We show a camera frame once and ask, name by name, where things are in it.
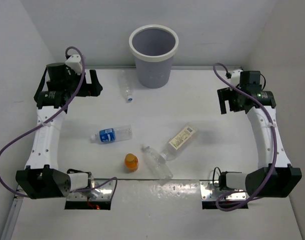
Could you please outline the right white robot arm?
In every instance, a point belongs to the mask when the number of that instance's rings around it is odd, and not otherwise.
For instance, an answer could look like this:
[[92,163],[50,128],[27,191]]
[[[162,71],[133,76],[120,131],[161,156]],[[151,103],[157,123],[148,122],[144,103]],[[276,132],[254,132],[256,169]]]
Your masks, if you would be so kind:
[[226,77],[233,86],[258,100],[269,116],[251,99],[227,87],[217,90],[220,111],[226,114],[226,104],[231,112],[245,112],[250,121],[258,153],[258,169],[251,173],[224,171],[219,177],[220,190],[243,190],[252,195],[264,181],[276,157],[276,163],[265,186],[257,194],[262,198],[285,198],[302,178],[301,169],[293,167],[283,147],[280,134],[273,142],[271,128],[277,128],[276,101],[271,91],[260,83],[260,71],[234,70]]

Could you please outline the blue label Pocari bottle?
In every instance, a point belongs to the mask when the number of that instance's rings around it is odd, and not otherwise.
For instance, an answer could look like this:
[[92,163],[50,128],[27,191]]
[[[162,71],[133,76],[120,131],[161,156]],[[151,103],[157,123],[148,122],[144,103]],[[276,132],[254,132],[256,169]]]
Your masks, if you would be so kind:
[[109,144],[131,140],[133,137],[131,125],[102,129],[90,137],[91,143]]

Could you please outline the clear bottle cream label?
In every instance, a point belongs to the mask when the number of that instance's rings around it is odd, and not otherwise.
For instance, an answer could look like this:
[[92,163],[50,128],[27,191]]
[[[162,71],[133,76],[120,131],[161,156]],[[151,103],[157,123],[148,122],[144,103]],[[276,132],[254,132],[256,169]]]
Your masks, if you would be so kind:
[[165,161],[175,160],[197,138],[198,133],[199,129],[191,122],[187,122],[179,132],[167,141],[160,156]]

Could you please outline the clear bottle blue-white cap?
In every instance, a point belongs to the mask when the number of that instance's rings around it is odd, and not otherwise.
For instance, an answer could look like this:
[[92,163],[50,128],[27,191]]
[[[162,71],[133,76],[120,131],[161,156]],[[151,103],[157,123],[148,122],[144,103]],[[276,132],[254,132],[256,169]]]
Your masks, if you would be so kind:
[[118,85],[120,89],[120,93],[126,100],[126,102],[130,103],[133,101],[133,87],[132,82],[128,78],[125,70],[121,70],[118,74]]

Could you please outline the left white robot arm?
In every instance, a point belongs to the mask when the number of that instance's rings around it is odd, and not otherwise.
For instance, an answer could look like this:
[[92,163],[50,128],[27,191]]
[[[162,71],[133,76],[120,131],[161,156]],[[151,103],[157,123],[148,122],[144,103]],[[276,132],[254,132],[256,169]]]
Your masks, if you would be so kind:
[[31,199],[63,198],[71,192],[94,187],[89,171],[59,170],[58,147],[68,102],[78,85],[79,97],[97,97],[103,87],[94,69],[89,71],[90,83],[65,63],[51,63],[45,68],[34,101],[37,125],[30,156],[23,170],[16,172],[18,185]]

